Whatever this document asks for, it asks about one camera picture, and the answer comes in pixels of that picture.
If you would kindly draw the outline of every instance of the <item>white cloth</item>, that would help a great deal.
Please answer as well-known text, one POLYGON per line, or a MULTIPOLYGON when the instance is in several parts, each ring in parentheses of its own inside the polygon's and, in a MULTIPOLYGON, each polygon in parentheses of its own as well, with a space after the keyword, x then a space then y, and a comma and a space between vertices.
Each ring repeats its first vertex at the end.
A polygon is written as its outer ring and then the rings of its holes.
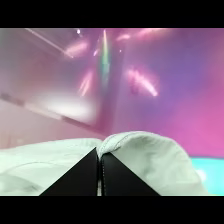
POLYGON ((128 132, 0 150, 0 195, 40 195, 94 147, 113 153, 160 195, 209 195, 191 160, 172 139, 128 132))

